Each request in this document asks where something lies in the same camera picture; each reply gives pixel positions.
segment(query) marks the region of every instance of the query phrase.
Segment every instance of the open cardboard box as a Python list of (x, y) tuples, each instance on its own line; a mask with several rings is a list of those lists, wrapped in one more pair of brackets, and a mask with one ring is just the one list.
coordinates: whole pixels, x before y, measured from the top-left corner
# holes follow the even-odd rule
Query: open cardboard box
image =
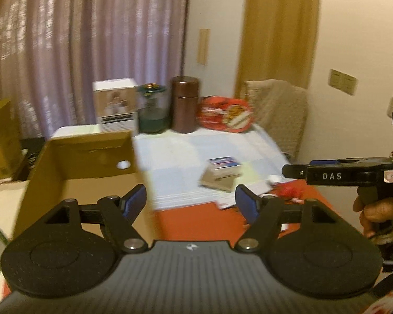
[[(51, 139), (30, 176), (13, 238), (66, 198), (92, 204), (108, 195), (122, 197), (139, 183), (144, 182), (130, 132)], [(147, 203), (133, 224), (149, 245), (159, 238), (155, 221)], [(98, 224), (83, 224), (83, 229), (102, 236)]]

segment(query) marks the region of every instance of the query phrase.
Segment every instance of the white box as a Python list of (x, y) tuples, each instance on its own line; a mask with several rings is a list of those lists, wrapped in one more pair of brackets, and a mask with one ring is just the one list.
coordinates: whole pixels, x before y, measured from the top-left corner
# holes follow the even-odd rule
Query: white box
[(131, 130), (138, 133), (137, 83), (113, 79), (93, 83), (96, 121), (102, 132)]

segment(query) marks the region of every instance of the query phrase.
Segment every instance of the metal screw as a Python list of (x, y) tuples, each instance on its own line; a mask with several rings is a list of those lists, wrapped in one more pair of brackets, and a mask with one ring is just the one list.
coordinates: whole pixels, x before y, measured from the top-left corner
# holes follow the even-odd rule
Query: metal screw
[(144, 247), (144, 241), (142, 239), (127, 239), (124, 242), (124, 247), (130, 250), (137, 250)]
[(241, 239), (238, 245), (245, 250), (253, 250), (259, 246), (259, 242), (256, 239)]

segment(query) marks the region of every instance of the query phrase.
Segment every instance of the glass jar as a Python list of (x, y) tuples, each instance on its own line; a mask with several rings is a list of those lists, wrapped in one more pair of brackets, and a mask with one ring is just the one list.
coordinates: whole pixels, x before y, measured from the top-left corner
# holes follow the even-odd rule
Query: glass jar
[(156, 83), (147, 83), (138, 89), (138, 120), (140, 132), (160, 133), (168, 124), (168, 98), (166, 88)]

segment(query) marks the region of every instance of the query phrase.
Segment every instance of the pink curtain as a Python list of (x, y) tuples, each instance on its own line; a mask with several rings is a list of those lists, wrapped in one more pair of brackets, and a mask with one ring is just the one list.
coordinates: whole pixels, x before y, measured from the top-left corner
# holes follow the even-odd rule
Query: pink curtain
[(0, 99), (22, 137), (95, 122), (92, 82), (178, 75), (186, 0), (0, 0)]

